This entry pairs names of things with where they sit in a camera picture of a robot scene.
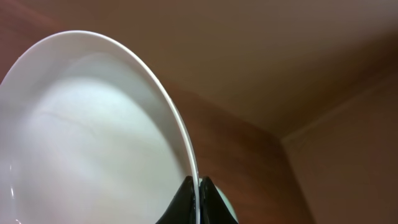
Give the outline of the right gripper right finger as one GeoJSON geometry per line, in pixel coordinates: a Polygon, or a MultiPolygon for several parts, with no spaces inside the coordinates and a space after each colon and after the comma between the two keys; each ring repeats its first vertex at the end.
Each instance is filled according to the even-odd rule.
{"type": "Polygon", "coordinates": [[[239,223],[231,203],[209,177],[203,177],[200,183],[200,223],[239,223]]]}

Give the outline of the white plate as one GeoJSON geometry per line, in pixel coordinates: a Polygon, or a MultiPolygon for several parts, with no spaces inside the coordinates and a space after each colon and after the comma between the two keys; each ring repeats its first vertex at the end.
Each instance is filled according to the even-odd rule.
{"type": "Polygon", "coordinates": [[[186,176],[185,124],[119,42],[70,30],[26,50],[1,83],[2,223],[156,223],[186,176]]]}

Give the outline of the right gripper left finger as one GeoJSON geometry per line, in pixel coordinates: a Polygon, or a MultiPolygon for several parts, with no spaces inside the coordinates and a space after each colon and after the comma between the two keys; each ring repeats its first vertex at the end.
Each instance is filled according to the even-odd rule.
{"type": "Polygon", "coordinates": [[[195,193],[192,176],[186,176],[156,224],[195,224],[195,193]]]}

